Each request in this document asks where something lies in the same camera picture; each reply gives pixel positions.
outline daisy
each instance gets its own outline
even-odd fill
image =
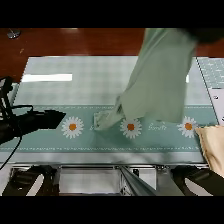
[[[139,136],[141,134],[140,131],[142,130],[142,125],[138,119],[123,119],[120,127],[120,131],[123,131],[123,135],[125,135],[127,138],[135,138],[136,136]]]
[[[196,124],[196,121],[194,120],[194,118],[190,118],[186,116],[184,117],[183,123],[177,125],[178,130],[182,131],[182,135],[189,138],[194,137],[194,129],[197,126],[198,125]]]
[[[83,130],[83,121],[79,119],[78,117],[69,117],[66,119],[65,122],[63,122],[62,125],[62,131],[64,132],[63,135],[66,136],[66,138],[70,137],[75,138],[76,136],[79,136],[82,134]]]

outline wooden floor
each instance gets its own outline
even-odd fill
[[[138,55],[144,28],[21,28],[17,39],[0,28],[0,77],[19,82],[30,56]],[[224,39],[198,46],[197,56],[223,57]]]

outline towel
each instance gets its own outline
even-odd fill
[[[111,111],[94,114],[95,129],[145,116],[180,123],[195,46],[196,40],[181,30],[147,28],[126,90]]]
[[[195,128],[210,169],[224,178],[224,127]]]

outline flower center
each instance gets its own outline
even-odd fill
[[[133,131],[135,129],[135,126],[133,124],[128,124],[128,130]]]
[[[190,123],[186,123],[185,124],[185,128],[187,129],[187,130],[192,130],[192,124],[190,124]]]
[[[69,129],[70,129],[71,131],[74,131],[74,130],[76,129],[76,124],[70,124],[70,125],[69,125]]]

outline green cloth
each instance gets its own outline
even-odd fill
[[[147,28],[128,86],[113,110],[94,115],[96,130],[109,128],[124,117],[180,123],[195,46],[196,41],[181,30]]]

